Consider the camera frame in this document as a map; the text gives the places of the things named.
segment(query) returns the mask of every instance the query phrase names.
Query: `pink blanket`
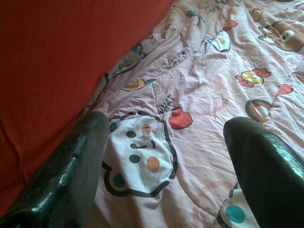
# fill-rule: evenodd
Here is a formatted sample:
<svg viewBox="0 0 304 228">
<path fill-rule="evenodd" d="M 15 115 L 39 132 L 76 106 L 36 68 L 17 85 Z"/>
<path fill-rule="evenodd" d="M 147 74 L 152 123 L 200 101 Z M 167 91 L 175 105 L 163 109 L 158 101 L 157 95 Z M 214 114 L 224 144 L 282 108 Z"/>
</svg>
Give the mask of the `pink blanket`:
<svg viewBox="0 0 304 228">
<path fill-rule="evenodd" d="M 301 2 L 177 1 L 109 72 L 95 110 L 111 134 L 89 227 L 257 226 L 242 205 L 244 216 L 226 207 L 217 219 L 237 182 L 222 131 L 250 117 L 304 159 Z"/>
</svg>

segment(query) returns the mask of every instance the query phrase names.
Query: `bed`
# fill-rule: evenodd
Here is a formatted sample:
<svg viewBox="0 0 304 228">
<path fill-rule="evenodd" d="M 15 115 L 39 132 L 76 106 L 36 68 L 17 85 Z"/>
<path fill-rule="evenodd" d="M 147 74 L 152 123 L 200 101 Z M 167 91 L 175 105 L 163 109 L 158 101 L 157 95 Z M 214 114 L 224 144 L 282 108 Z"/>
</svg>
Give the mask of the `bed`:
<svg viewBox="0 0 304 228">
<path fill-rule="evenodd" d="M 172 5 L 83 109 L 109 126 L 87 227 L 259 227 L 224 124 L 248 117 L 304 160 L 303 9 L 300 0 Z"/>
</svg>

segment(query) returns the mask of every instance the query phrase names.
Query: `orange dot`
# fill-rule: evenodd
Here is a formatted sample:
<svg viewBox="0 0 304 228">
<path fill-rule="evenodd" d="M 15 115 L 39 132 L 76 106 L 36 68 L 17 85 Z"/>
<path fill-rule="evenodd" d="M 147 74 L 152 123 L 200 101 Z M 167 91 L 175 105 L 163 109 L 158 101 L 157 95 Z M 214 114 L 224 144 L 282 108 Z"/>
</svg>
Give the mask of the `orange dot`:
<svg viewBox="0 0 304 228">
<path fill-rule="evenodd" d="M 160 168 L 160 161 L 155 157 L 149 157 L 147 161 L 147 166 L 151 172 L 157 172 Z"/>
<path fill-rule="evenodd" d="M 225 41 L 222 38 L 218 38 L 218 40 L 220 41 L 221 44 L 225 43 Z"/>
<path fill-rule="evenodd" d="M 150 131 L 152 130 L 151 126 L 148 125 L 147 123 L 145 123 L 143 126 L 142 126 L 142 133 L 144 135 L 148 135 L 150 133 Z"/>
</svg>

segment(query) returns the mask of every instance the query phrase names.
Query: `cartoon character print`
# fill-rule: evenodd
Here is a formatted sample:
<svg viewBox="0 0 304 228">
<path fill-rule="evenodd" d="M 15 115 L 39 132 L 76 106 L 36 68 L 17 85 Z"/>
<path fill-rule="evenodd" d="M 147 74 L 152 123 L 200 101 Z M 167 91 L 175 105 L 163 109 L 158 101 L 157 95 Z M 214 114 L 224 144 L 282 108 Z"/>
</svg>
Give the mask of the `cartoon character print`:
<svg viewBox="0 0 304 228">
<path fill-rule="evenodd" d="M 102 167 L 111 194 L 155 197 L 178 168 L 166 121 L 144 111 L 111 118 Z"/>
<path fill-rule="evenodd" d="M 229 192 L 216 219 L 222 228 L 259 227 L 238 183 Z"/>
<path fill-rule="evenodd" d="M 224 30 L 221 30 L 214 39 L 206 37 L 202 43 L 204 43 L 205 51 L 210 46 L 213 46 L 219 52 L 226 52 L 230 50 L 230 38 L 228 33 Z"/>
<path fill-rule="evenodd" d="M 251 12 L 251 17 L 254 22 L 258 22 L 261 19 L 263 11 L 260 8 L 254 8 Z"/>
<path fill-rule="evenodd" d="M 298 52 L 304 46 L 304 36 L 292 26 L 277 21 L 265 28 L 259 27 L 262 35 L 258 38 L 284 51 Z"/>
<path fill-rule="evenodd" d="M 247 88 L 252 88 L 256 83 L 263 84 L 264 78 L 271 76 L 271 73 L 263 68 L 263 69 L 253 69 L 250 71 L 244 71 L 240 75 L 235 76 L 241 86 L 245 86 Z"/>
<path fill-rule="evenodd" d="M 265 118 L 268 116 L 272 106 L 268 101 L 254 99 L 246 102 L 245 111 L 251 119 L 262 124 L 265 122 Z"/>
<path fill-rule="evenodd" d="M 293 90 L 294 88 L 291 85 L 283 84 L 275 96 L 289 94 Z M 265 118 L 268 116 L 272 106 L 273 104 L 261 99 L 248 100 L 245 104 L 245 111 L 251 119 L 262 124 L 265 122 Z"/>
<path fill-rule="evenodd" d="M 143 78 L 139 78 L 132 82 L 129 82 L 121 89 L 124 91 L 127 91 L 127 92 L 133 92 L 133 91 L 139 90 L 141 88 L 144 88 L 145 86 L 148 86 L 149 84 L 151 84 L 154 81 L 155 81 L 155 79 L 149 79 L 149 80 L 145 81 Z"/>
</svg>

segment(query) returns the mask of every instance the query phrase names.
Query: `red fabric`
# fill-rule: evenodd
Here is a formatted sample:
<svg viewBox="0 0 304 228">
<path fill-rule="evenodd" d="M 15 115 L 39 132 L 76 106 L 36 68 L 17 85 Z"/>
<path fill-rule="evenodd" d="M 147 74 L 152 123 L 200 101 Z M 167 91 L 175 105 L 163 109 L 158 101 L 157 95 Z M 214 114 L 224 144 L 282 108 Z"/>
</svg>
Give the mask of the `red fabric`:
<svg viewBox="0 0 304 228">
<path fill-rule="evenodd" d="M 0 0 L 0 216 L 173 0 Z"/>
</svg>

